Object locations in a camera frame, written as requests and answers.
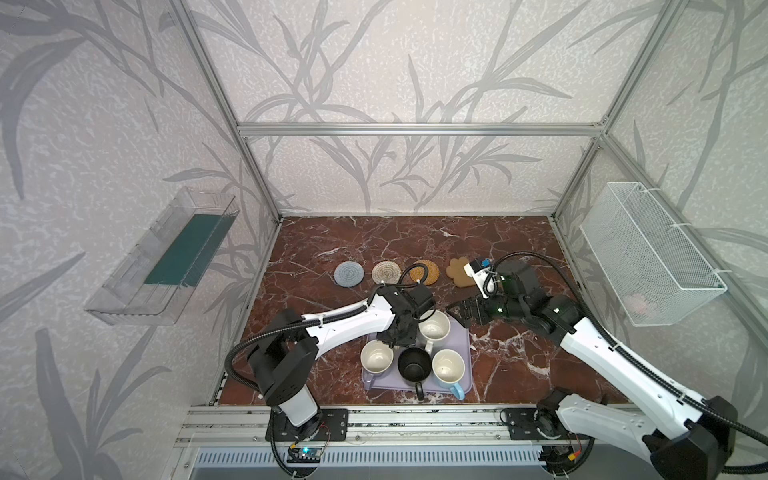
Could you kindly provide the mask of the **cork paw-shaped coaster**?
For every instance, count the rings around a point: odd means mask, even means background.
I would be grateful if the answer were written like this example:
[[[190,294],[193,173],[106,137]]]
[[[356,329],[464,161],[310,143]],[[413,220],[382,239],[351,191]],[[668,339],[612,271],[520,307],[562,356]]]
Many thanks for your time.
[[[468,265],[469,259],[467,257],[451,258],[445,269],[447,277],[457,288],[476,286],[472,274],[468,274],[465,270]]]

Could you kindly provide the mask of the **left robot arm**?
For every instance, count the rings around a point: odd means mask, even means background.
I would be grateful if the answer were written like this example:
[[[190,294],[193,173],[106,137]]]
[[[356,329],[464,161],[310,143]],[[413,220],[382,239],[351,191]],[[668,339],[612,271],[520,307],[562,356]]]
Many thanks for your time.
[[[322,313],[286,309],[225,357],[230,380],[260,394],[266,404],[300,428],[318,423],[320,407],[307,387],[315,361],[348,342],[374,334],[389,347],[415,343],[418,325],[435,309],[420,283],[380,284],[365,299]]]

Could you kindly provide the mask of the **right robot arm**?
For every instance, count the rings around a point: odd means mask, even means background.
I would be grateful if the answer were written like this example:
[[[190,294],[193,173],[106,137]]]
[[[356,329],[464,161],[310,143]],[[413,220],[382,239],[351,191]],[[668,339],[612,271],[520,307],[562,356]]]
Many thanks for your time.
[[[728,465],[737,434],[767,442],[765,434],[739,422],[731,403],[707,399],[637,356],[592,319],[572,281],[566,283],[569,294],[548,295],[526,255],[461,261],[479,292],[449,305],[449,312],[464,326],[522,323],[590,366],[639,410],[632,414],[557,389],[537,406],[544,435],[563,428],[610,443],[647,461],[664,479],[766,473],[766,463]]]

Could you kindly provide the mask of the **beige ceramic mug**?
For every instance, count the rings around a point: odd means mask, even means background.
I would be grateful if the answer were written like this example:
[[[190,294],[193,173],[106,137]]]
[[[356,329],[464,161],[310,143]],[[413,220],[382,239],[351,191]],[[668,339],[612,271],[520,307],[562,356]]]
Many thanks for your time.
[[[393,326],[383,333],[385,344],[394,347],[410,347],[416,342],[417,326]]]

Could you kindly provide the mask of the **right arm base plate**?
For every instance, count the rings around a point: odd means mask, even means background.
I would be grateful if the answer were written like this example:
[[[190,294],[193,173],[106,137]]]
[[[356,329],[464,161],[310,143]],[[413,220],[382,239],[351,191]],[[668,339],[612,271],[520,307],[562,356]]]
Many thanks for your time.
[[[526,440],[549,444],[587,442],[589,436],[567,430],[555,413],[541,413],[535,406],[503,408],[499,413],[511,440]]]

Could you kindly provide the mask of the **white patterned round coaster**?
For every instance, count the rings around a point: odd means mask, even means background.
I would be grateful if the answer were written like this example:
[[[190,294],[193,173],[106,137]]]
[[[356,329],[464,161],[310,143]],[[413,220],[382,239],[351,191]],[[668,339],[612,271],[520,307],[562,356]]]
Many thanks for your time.
[[[376,284],[397,284],[401,275],[401,267],[391,260],[381,261],[371,270],[371,278]]]

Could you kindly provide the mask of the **woven rattan round coaster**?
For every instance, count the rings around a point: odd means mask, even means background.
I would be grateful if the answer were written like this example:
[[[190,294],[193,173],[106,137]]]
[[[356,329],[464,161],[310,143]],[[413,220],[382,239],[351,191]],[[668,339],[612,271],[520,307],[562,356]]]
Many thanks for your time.
[[[429,286],[437,282],[440,271],[435,262],[420,259],[409,267],[407,275],[412,281]]]

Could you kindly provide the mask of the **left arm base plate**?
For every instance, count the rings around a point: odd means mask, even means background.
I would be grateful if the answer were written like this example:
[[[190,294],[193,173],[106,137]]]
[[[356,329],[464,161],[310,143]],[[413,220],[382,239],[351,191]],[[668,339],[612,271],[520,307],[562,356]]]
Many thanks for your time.
[[[270,412],[266,440],[275,442],[345,441],[350,411],[345,408],[321,408],[306,424],[294,426],[287,415],[276,409]]]

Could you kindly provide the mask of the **blue-grey round coaster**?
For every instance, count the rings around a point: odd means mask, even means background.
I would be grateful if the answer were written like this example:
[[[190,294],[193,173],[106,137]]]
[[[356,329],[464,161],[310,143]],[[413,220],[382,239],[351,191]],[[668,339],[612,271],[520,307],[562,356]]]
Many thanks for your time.
[[[333,278],[336,285],[352,288],[360,284],[365,277],[363,266],[355,261],[344,261],[334,270]]]

